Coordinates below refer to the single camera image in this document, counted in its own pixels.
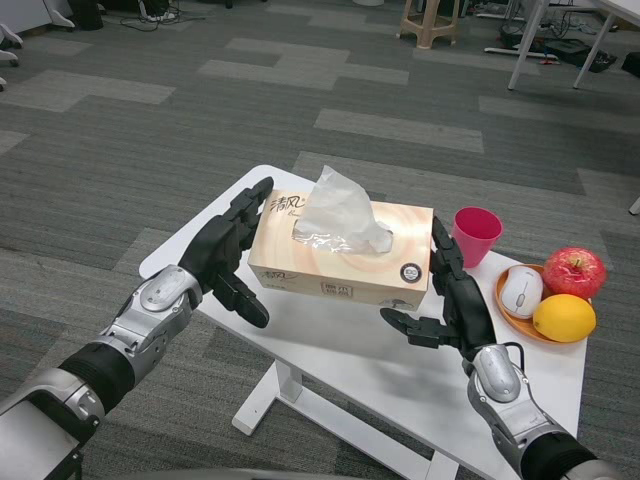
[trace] tissue box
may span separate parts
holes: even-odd
[[[249,255],[262,286],[415,311],[429,284],[433,209],[371,202],[393,232],[391,251],[333,253],[292,238],[307,196],[274,190],[267,199]]]

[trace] yellow lemon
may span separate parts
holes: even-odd
[[[533,314],[533,326],[556,342],[577,342],[596,328],[593,307],[575,295],[552,295]]]

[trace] white tissue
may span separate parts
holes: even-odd
[[[374,218],[364,188],[326,165],[293,238],[315,248],[353,254],[385,253],[393,244],[389,227]]]

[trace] robotic arm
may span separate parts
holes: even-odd
[[[271,178],[245,189],[200,230],[178,265],[131,294],[94,341],[0,403],[0,480],[80,478],[81,447],[155,368],[209,291],[256,327],[267,325],[267,310],[233,272],[272,189]]]
[[[412,345],[449,345],[460,351],[469,377],[469,401],[489,424],[502,456],[523,480],[620,480],[611,466],[580,445],[535,402],[524,373],[524,350],[518,344],[496,342],[480,288],[463,270],[460,249],[437,217],[433,240],[431,272],[436,292],[444,296],[446,325],[435,318],[415,320],[389,308],[380,311],[382,317]],[[509,359],[507,346],[520,348],[519,367]]]

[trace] gray carpet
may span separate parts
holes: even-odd
[[[455,48],[419,52],[394,37],[398,0],[182,4],[206,20],[140,33],[109,17],[27,38],[20,68],[1,68],[0,398],[93,338],[140,261],[249,169],[315,179],[328,164],[447,225],[465,205],[496,211],[497,250],[521,261],[565,245],[602,256],[580,439],[640,478],[640,217],[626,212],[640,194],[638,79],[618,61],[574,91],[575,67],[530,61],[510,93],[513,58],[482,53],[497,22],[464,19]],[[640,34],[604,48],[640,50]],[[196,316],[88,444],[87,477],[226,466],[396,478],[279,404],[253,437],[232,428],[269,363]]]

